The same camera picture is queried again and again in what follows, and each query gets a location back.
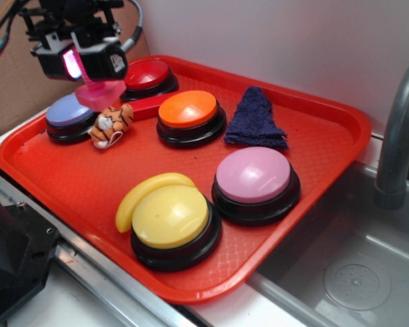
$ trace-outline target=toy banana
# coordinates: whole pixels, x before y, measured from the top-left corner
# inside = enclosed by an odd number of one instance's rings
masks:
[[[117,210],[117,216],[115,217],[115,225],[118,231],[124,233],[132,228],[132,215],[136,206],[145,196],[156,189],[169,185],[195,187],[194,182],[188,176],[178,172],[167,172],[146,179],[130,190],[121,201]]]

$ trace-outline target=stainless steel sink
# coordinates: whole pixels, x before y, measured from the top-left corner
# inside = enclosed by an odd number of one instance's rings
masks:
[[[409,183],[385,211],[375,176],[352,164],[249,284],[308,326],[409,326]]]

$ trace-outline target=navy cloth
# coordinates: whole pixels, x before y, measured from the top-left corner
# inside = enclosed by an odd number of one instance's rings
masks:
[[[272,107],[260,87],[249,87],[227,127],[224,142],[289,149],[288,135],[274,123]]]

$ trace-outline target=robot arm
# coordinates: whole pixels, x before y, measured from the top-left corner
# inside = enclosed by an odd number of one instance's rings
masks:
[[[70,51],[79,53],[85,72],[92,81],[122,80],[127,72],[126,52],[142,33],[142,10],[133,36],[124,44],[121,30],[112,15],[112,8],[123,7],[123,0],[40,0],[40,7],[23,8],[19,13],[25,20],[29,41],[38,41],[32,49],[44,73],[50,78],[75,80],[78,73],[70,71]],[[96,16],[103,12],[105,20]],[[36,23],[34,17],[41,18]]]
[[[78,101],[101,112],[125,91],[126,52],[142,33],[142,10],[136,0],[128,0],[138,10],[138,25],[131,38],[121,44],[121,30],[112,15],[123,0],[39,0],[39,7],[28,9],[29,0],[10,0],[0,14],[0,54],[18,14],[25,20],[29,41],[38,42],[31,50],[49,78],[77,80],[86,85],[76,89]],[[97,13],[103,13],[104,19]]]

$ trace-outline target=orange tiger figurine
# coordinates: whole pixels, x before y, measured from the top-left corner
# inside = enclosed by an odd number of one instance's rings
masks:
[[[133,120],[134,110],[131,105],[123,104],[119,110],[109,107],[98,115],[88,134],[95,147],[107,149],[123,136]]]

